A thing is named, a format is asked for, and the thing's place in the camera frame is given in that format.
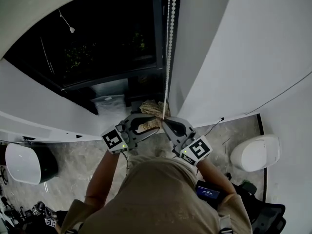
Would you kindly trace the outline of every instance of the white wall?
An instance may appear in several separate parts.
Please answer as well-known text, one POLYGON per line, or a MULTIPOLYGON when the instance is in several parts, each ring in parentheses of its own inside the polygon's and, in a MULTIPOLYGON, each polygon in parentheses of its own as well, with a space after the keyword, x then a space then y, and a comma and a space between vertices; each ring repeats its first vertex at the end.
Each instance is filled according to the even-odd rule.
POLYGON ((311 8, 312 0, 229 0, 177 115, 194 126, 244 116, 312 71, 311 8))
POLYGON ((28 29, 72 0, 0 0, 0 59, 28 29))
POLYGON ((180 111, 207 52, 229 0, 181 0, 178 32, 170 85, 169 105, 180 111))
POLYGON ((298 91, 261 110, 266 134, 281 142, 281 158, 268 168, 268 201, 286 206, 283 234, 312 233, 312 77, 298 91))
POLYGON ((91 136, 101 134, 96 115, 32 80, 5 59, 0 61, 0 102, 1 118, 21 123, 16 123, 15 128, 29 125, 32 135, 41 131, 37 137, 47 138, 50 130, 62 130, 64 134, 65 131, 91 136))

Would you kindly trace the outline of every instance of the white toilet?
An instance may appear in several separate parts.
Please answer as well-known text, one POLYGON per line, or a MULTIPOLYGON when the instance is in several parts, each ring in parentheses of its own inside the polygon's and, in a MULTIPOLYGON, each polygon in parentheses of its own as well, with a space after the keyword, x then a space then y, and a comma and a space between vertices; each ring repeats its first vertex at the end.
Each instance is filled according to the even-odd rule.
POLYGON ((253 172, 272 166, 280 157, 280 143, 275 135, 261 135, 239 144, 231 153, 231 163, 253 172))

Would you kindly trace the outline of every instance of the person's right arm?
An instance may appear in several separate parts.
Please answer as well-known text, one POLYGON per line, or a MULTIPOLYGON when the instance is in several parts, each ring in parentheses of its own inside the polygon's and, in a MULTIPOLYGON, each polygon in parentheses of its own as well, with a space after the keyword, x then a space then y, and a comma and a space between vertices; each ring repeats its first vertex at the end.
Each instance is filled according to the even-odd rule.
POLYGON ((236 190, 228 178, 225 177, 207 158, 200 161, 197 164, 197 168, 206 182, 219 186, 228 194, 236 194, 236 190))

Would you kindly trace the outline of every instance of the human arm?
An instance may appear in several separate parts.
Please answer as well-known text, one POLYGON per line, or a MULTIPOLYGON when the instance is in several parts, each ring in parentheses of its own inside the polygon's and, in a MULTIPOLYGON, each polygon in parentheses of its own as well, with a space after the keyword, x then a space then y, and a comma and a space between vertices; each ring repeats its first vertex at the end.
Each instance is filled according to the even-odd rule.
POLYGON ((207 158, 197 164, 197 168, 202 174, 204 180, 223 189, 226 193, 236 194, 232 183, 218 170, 207 158))
POLYGON ((98 210, 105 205, 106 198, 112 186, 119 154, 106 151, 97 166, 88 185, 84 202, 96 207, 98 210))

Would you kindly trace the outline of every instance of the shirt sleeve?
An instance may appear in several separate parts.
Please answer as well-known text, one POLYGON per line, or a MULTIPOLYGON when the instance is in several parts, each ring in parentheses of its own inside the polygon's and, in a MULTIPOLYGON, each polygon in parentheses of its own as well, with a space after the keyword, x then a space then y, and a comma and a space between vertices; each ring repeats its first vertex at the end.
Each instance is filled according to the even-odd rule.
POLYGON ((240 195, 231 194, 218 207, 220 216, 230 215, 234 233, 251 234, 252 227, 240 195))
POLYGON ((70 231, 70 233, 77 232, 87 217, 96 211, 97 209, 95 207, 75 199, 64 219, 61 234, 65 234, 67 231, 70 231))

